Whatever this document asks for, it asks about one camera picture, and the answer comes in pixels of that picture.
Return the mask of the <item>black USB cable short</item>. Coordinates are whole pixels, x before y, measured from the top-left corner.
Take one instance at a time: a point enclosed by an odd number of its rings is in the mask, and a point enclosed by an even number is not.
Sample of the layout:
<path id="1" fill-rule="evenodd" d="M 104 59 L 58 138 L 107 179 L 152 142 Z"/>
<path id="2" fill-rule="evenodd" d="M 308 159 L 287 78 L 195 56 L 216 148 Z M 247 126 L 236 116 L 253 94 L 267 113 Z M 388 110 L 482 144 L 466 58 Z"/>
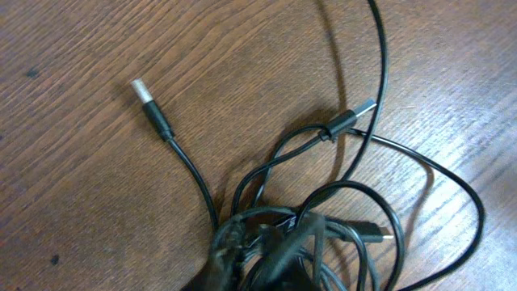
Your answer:
<path id="1" fill-rule="evenodd" d="M 390 204 L 379 193 L 362 183 L 350 179 L 372 141 L 406 154 L 446 175 L 468 194 L 477 210 L 476 232 L 473 241 L 469 244 L 465 252 L 446 268 L 409 285 L 408 288 L 410 290 L 427 286 L 462 267 L 475 253 L 481 242 L 485 226 L 485 208 L 481 198 L 472 187 L 456 174 L 420 153 L 394 141 L 378 137 L 374 133 L 385 100 L 389 60 L 385 28 L 378 6 L 374 0 L 369 0 L 368 5 L 375 20 L 380 45 L 380 85 L 376 100 L 367 101 L 361 108 L 349 110 L 335 117 L 327 124 L 310 124 L 304 128 L 288 133 L 273 149 L 270 160 L 262 166 L 253 169 L 237 186 L 231 208 L 232 220 L 243 222 L 249 217 L 260 214 L 276 213 L 283 215 L 284 221 L 290 225 L 289 229 L 285 232 L 286 238 L 280 242 L 279 246 L 272 251 L 263 251 L 261 260 L 256 263 L 256 265 L 252 267 L 252 270 L 246 275 L 242 283 L 242 288 L 245 290 L 273 290 L 275 288 L 286 289 L 287 287 L 302 289 L 306 285 L 310 288 L 319 289 L 320 287 L 327 287 L 327 281 L 329 279 L 332 279 L 334 284 L 342 289 L 344 287 L 343 283 L 322 262 L 322 248 L 325 234 L 330 234 L 343 241 L 349 239 L 355 244 L 359 255 L 359 271 L 356 288 L 358 290 L 364 289 L 366 280 L 370 280 L 373 289 L 379 289 L 380 284 L 375 265 L 368 258 L 365 241 L 359 234 L 359 231 L 349 223 L 336 220 L 332 217 L 323 217 L 312 211 L 337 194 L 341 189 L 354 189 L 368 196 L 376 202 L 388 218 L 393 229 L 396 255 L 393 270 L 385 285 L 385 289 L 394 289 L 401 275 L 406 253 L 405 235 L 400 220 Z M 343 133 L 362 137 L 363 142 L 352 164 L 341 179 L 318 188 L 296 209 L 289 207 L 258 207 L 256 204 L 252 204 L 249 209 L 243 213 L 238 212 L 242 193 L 252 180 L 257 177 L 262 179 L 260 187 L 254 195 L 254 199 L 259 200 L 265 191 L 273 167 L 295 158 L 320 142 L 333 141 Z M 307 284 L 303 281 L 305 278 L 309 280 Z"/>

